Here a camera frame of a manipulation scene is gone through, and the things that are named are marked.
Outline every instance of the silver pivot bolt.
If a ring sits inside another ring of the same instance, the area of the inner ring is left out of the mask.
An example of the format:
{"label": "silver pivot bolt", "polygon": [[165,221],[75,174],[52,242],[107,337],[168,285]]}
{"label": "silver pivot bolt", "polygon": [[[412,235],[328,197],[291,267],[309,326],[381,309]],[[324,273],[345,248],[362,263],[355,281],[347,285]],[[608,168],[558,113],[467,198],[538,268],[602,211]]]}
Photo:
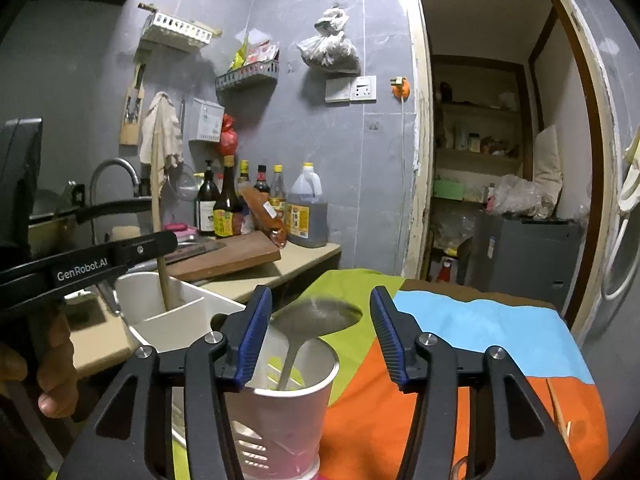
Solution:
{"label": "silver pivot bolt", "polygon": [[154,349],[151,346],[141,346],[136,350],[136,357],[139,359],[146,359],[153,353]]}
{"label": "silver pivot bolt", "polygon": [[210,345],[215,345],[222,341],[222,334],[220,332],[209,332],[204,336],[204,341],[209,343]]}
{"label": "silver pivot bolt", "polygon": [[489,355],[494,359],[504,359],[507,355],[507,352],[504,351],[504,348],[501,346],[492,346],[489,348]]}
{"label": "silver pivot bolt", "polygon": [[422,332],[418,336],[418,341],[425,346],[433,346],[438,342],[438,336],[432,334],[431,332]]}

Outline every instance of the yellow label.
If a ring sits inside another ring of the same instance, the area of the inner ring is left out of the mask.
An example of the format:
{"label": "yellow label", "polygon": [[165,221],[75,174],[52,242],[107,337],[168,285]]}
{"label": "yellow label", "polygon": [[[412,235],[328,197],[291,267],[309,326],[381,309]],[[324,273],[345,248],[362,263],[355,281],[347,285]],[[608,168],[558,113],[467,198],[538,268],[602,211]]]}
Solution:
{"label": "yellow label", "polygon": [[229,211],[215,209],[213,211],[213,230],[216,236],[232,236],[234,234],[233,215]]}
{"label": "yellow label", "polygon": [[285,200],[283,198],[269,197],[269,203],[275,209],[276,214],[278,215],[278,218],[282,220],[284,218],[284,212],[285,212],[285,205],[286,205]]}
{"label": "yellow label", "polygon": [[287,231],[300,238],[309,238],[309,208],[287,204]]}

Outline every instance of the spoon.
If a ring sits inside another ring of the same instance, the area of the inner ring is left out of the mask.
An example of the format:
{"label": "spoon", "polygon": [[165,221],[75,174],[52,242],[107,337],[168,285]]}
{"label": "spoon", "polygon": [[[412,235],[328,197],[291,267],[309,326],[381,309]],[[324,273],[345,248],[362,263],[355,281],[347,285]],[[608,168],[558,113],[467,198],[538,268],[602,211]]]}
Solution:
{"label": "spoon", "polygon": [[361,318],[362,311],[351,303],[318,297],[293,301],[273,314],[271,324],[289,341],[276,389],[286,389],[296,355],[306,341],[340,332],[355,325]]}

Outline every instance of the faucet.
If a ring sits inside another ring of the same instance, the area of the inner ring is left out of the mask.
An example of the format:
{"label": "faucet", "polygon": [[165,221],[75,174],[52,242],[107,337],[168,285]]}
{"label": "faucet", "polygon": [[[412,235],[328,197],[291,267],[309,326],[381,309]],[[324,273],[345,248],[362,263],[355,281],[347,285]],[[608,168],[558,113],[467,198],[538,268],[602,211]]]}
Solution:
{"label": "faucet", "polygon": [[[95,189],[98,186],[98,179],[100,178],[102,172],[106,170],[110,166],[120,166],[127,170],[129,176],[131,177],[131,184],[133,185],[133,196],[139,196],[138,190],[140,188],[140,177],[136,173],[136,170],[133,168],[130,162],[126,161],[120,157],[108,158],[107,160],[102,161],[98,164],[98,167],[95,168],[94,172],[91,175],[91,181],[89,183],[89,205],[95,205]],[[91,236],[95,244],[98,244],[97,236],[95,235],[95,227],[94,221],[91,220]]]}

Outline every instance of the spoon handle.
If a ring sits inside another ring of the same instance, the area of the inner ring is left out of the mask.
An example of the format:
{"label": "spoon handle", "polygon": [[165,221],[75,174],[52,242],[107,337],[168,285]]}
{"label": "spoon handle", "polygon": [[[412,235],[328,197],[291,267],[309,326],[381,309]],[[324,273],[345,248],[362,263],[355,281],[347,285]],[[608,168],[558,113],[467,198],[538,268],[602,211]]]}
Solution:
{"label": "spoon handle", "polygon": [[278,380],[278,386],[276,390],[286,390],[287,384],[289,384],[289,377],[291,377],[291,371],[293,370],[293,363],[296,360],[298,351],[302,345],[298,341],[289,342],[289,349],[287,350],[287,356],[284,359],[284,365],[280,373],[280,379]]}

